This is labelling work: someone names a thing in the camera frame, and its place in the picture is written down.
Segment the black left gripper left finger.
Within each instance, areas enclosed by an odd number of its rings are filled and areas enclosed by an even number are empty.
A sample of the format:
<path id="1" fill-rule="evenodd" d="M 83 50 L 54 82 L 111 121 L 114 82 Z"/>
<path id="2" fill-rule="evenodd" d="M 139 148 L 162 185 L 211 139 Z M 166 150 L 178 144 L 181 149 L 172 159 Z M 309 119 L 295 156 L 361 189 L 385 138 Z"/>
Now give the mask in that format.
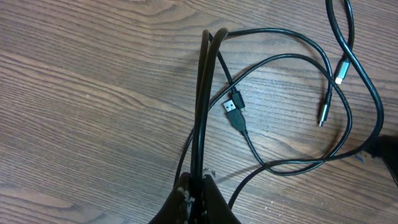
<path id="1" fill-rule="evenodd" d="M 190 174 L 178 178 L 167 200 L 149 224 L 185 224 L 195 199 L 190 195 Z"/>

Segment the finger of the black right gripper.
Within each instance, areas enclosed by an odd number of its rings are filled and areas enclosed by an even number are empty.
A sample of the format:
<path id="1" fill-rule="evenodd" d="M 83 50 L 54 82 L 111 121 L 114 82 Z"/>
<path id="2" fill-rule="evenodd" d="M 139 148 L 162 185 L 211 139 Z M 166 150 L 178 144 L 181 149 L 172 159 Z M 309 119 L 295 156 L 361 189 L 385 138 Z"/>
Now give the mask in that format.
<path id="1" fill-rule="evenodd" d="M 397 137 L 379 136 L 365 149 L 373 158 L 380 157 L 397 184 Z"/>

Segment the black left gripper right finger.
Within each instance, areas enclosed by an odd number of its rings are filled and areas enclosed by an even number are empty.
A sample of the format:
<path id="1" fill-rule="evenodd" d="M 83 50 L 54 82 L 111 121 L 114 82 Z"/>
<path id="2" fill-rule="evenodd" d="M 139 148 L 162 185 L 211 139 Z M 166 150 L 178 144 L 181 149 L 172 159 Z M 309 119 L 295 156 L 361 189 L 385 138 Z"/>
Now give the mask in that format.
<path id="1" fill-rule="evenodd" d="M 224 197 L 219 191 L 212 176 L 202 178 L 202 205 L 205 224 L 240 224 Z"/>

